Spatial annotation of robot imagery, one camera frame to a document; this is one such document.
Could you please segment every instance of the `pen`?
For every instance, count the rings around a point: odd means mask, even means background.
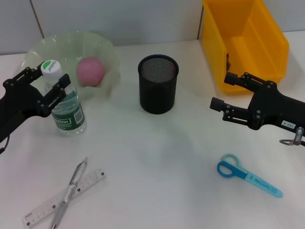
[[[65,192],[65,194],[63,195],[63,198],[62,198],[62,201],[59,205],[59,208],[58,210],[55,212],[55,216],[54,216],[54,219],[51,223],[51,229],[55,229],[58,227],[63,215],[65,214],[65,211],[68,207],[68,204],[69,204],[69,201],[70,201],[70,198],[71,196],[73,195],[75,189],[76,189],[76,186],[77,186],[77,183],[79,182],[79,180],[81,179],[85,169],[86,169],[86,166],[87,166],[87,161],[88,161],[88,158],[86,157],[85,159],[83,159],[83,161],[76,167],[76,170],[72,176],[72,179],[69,183],[69,186]]]

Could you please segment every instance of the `white bottle cap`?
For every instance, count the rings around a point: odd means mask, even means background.
[[[42,75],[50,81],[58,80],[62,77],[61,64],[55,60],[45,61],[41,65],[41,72]]]

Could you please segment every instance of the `yellow storage bin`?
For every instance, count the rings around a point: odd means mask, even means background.
[[[224,83],[227,72],[249,72],[279,83],[285,77],[289,44],[262,0],[203,0],[202,43],[223,92],[246,89]]]

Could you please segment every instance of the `white ruler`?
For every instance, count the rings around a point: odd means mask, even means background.
[[[81,193],[88,190],[105,177],[101,169],[96,169],[89,174],[83,176],[78,183],[75,193],[72,195],[72,200],[78,197]],[[66,190],[61,191],[51,199],[47,200],[22,218],[25,229],[30,229],[37,223],[54,213],[59,206],[61,199]]]

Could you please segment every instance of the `pink sponge ball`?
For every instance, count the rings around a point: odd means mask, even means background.
[[[105,75],[105,68],[95,57],[87,57],[78,62],[77,77],[84,86],[97,86]]]

